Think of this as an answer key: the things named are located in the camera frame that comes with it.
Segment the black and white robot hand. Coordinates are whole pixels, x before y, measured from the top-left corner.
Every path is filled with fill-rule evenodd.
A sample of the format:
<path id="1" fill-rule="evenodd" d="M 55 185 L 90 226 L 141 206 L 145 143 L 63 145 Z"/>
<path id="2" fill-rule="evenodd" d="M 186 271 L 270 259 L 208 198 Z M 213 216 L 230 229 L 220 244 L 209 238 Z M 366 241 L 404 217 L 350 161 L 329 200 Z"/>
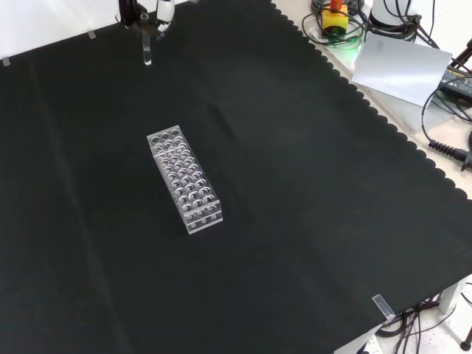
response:
<path id="1" fill-rule="evenodd" d="M 173 21 L 174 1 L 156 2 L 156 12 L 148 10 L 136 0 L 119 0 L 119 23 L 144 35 L 162 37 Z"/>

